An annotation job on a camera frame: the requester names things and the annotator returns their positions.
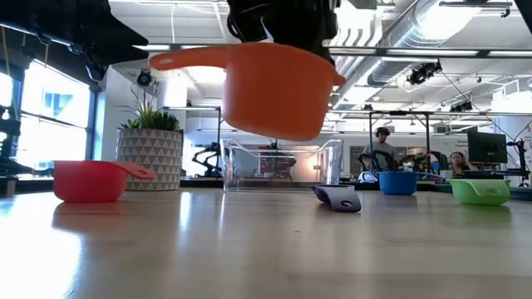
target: computer monitor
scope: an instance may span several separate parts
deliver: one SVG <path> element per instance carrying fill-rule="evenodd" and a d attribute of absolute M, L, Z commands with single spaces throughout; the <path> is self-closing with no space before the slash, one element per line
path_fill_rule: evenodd
<path fill-rule="evenodd" d="M 469 161 L 486 164 L 508 163 L 506 135 L 467 132 Z"/>

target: red bowl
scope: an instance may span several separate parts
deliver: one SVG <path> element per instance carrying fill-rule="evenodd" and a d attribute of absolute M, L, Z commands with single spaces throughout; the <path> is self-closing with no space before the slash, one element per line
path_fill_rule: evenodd
<path fill-rule="evenodd" d="M 154 179 L 155 174 L 135 163 L 55 161 L 53 192 L 66 203 L 108 203 L 126 190 L 127 175 Z"/>

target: woman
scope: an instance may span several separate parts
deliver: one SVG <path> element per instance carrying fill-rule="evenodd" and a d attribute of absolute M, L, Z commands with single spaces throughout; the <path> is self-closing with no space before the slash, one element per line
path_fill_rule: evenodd
<path fill-rule="evenodd" d="M 461 152 L 453 152 L 451 154 L 451 162 L 453 178 L 460 178 L 465 170 L 478 170 L 475 166 L 466 161 L 466 157 Z"/>

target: window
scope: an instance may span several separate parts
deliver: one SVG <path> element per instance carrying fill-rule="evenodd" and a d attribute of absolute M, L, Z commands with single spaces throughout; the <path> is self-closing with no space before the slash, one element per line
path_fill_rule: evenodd
<path fill-rule="evenodd" d="M 91 92 L 86 84 L 36 61 L 25 76 L 22 112 L 87 126 Z"/>
<path fill-rule="evenodd" d="M 89 87 L 38 61 L 26 70 L 17 162 L 37 170 L 86 156 Z"/>
<path fill-rule="evenodd" d="M 9 107 L 13 94 L 13 80 L 10 76 L 0 73 L 0 105 Z"/>

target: clear plastic bin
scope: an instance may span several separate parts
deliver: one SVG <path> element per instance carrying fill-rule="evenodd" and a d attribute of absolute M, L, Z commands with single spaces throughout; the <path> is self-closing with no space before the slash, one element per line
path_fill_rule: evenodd
<path fill-rule="evenodd" d="M 343 141 L 322 146 L 282 145 L 282 149 L 243 146 L 222 140 L 224 190 L 312 192 L 315 184 L 339 184 Z"/>

